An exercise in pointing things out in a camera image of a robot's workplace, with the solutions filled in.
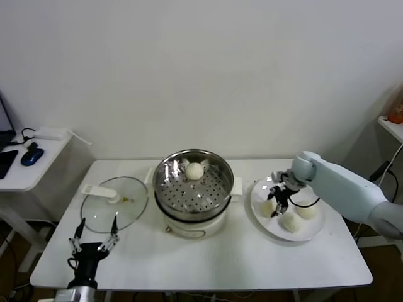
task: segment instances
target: laptop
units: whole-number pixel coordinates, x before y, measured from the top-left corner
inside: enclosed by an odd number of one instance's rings
[[[16,132],[4,107],[4,97],[0,91],[0,152],[15,137]]]

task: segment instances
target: white table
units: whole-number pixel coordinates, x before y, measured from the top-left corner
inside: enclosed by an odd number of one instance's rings
[[[31,167],[21,165],[21,158],[27,151],[24,146],[17,145],[4,148],[3,152],[18,150],[18,155],[14,159],[6,177],[0,179],[0,192],[25,192],[33,189],[70,139],[71,136],[68,135],[63,140],[36,140],[39,148],[44,149],[45,153]],[[32,244],[19,269],[20,272],[27,272],[35,256],[45,249],[47,243],[44,236],[46,236],[47,232],[44,230],[39,234],[34,231],[12,207],[5,203],[0,203],[0,218],[13,228],[8,240],[11,240],[15,232],[18,232]]]
[[[80,223],[85,184],[111,177],[145,179],[155,160],[99,160],[88,171],[62,217],[33,274],[31,283],[65,288],[73,279],[67,265],[68,238]],[[152,192],[138,221],[119,232],[121,240],[98,266],[99,290],[111,291],[255,291],[273,289],[342,288],[372,282],[372,275],[342,217],[324,205],[326,223],[306,243],[284,242],[258,230],[244,200],[254,180],[285,170],[291,160],[229,160],[242,177],[242,201],[230,204],[224,229],[204,240],[187,240],[166,233]],[[106,235],[84,229],[81,242],[103,241]]]

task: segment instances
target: blue mouse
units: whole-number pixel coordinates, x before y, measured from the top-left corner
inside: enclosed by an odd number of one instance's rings
[[[33,148],[32,150],[28,150],[21,158],[21,165],[29,167],[37,162],[38,159],[41,158],[45,151],[40,148]]]

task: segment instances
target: wooden floor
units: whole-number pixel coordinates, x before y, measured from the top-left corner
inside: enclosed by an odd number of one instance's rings
[[[356,225],[348,223],[352,232],[356,230]],[[10,231],[5,224],[0,224],[0,231],[3,235],[7,235]],[[25,254],[30,248],[29,243],[21,236],[16,234],[11,241],[14,247],[18,263],[21,263]],[[388,247],[371,247],[361,249],[366,263],[373,274],[373,284],[362,288],[342,289],[330,301],[332,302],[402,302],[403,301],[403,263],[400,259],[400,253],[394,246]],[[0,296],[7,298],[9,291],[13,285],[14,260],[10,249],[7,249],[0,258]],[[30,273],[17,274],[17,284],[29,281]],[[301,291],[301,297],[308,295],[310,291]],[[39,299],[53,298],[55,291],[53,289],[35,288],[30,301],[38,301]],[[179,293],[170,297],[164,297],[162,293],[113,293],[112,301],[167,301],[167,302],[187,302],[187,301],[203,301],[203,297],[190,296],[189,294],[200,294],[212,296],[214,293]],[[270,291],[270,292],[255,292],[248,298],[238,298],[233,293],[215,293],[217,298],[227,299],[230,301],[256,301],[256,302],[292,302],[293,294],[291,291]],[[247,296],[251,293],[236,293],[239,296]],[[98,292],[97,298],[101,301],[105,293]]]

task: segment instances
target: orange bottle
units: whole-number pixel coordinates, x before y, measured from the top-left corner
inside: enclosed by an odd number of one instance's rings
[[[394,98],[394,101],[388,114],[388,120],[395,124],[401,124],[403,123],[403,85],[397,88],[392,98]]]

